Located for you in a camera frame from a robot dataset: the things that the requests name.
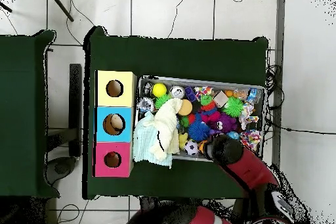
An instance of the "white ball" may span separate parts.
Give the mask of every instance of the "white ball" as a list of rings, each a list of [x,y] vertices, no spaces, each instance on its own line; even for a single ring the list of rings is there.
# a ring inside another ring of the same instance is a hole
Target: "white ball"
[[[184,146],[184,151],[189,156],[195,156],[198,153],[197,142],[195,142],[194,140],[186,141],[186,144]]]

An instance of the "green table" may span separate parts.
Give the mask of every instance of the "green table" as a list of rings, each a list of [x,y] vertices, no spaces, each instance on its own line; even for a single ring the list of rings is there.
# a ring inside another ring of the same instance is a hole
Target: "green table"
[[[236,182],[211,162],[173,160],[171,169],[138,162],[129,178],[92,177],[95,70],[264,86],[267,47],[264,37],[253,41],[114,37],[93,27],[84,45],[83,196],[242,197]]]

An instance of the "circular hole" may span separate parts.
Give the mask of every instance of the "circular hole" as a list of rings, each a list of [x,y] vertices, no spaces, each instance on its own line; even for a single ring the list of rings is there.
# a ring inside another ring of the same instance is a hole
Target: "circular hole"
[[[102,123],[107,134],[119,135],[125,129],[125,120],[119,114],[107,115]]]
[[[118,80],[111,80],[106,85],[106,92],[110,97],[120,97],[123,94],[123,84]]]
[[[104,163],[110,168],[116,168],[121,163],[121,156],[117,152],[108,152],[104,157]]]

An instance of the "wooden cube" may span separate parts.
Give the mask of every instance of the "wooden cube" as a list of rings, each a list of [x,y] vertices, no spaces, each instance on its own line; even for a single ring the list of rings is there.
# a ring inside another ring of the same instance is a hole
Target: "wooden cube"
[[[97,142],[93,154],[93,177],[129,177],[132,143]]]
[[[96,71],[98,106],[133,107],[137,77],[132,72]]]
[[[96,109],[97,142],[131,142],[133,136],[133,113],[130,107],[103,107]]]

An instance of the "orange ball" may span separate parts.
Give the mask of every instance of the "orange ball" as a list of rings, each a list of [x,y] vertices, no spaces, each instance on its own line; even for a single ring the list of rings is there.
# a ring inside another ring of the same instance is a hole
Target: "orange ball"
[[[225,90],[224,92],[227,97],[232,97],[234,95],[234,92],[231,90]]]

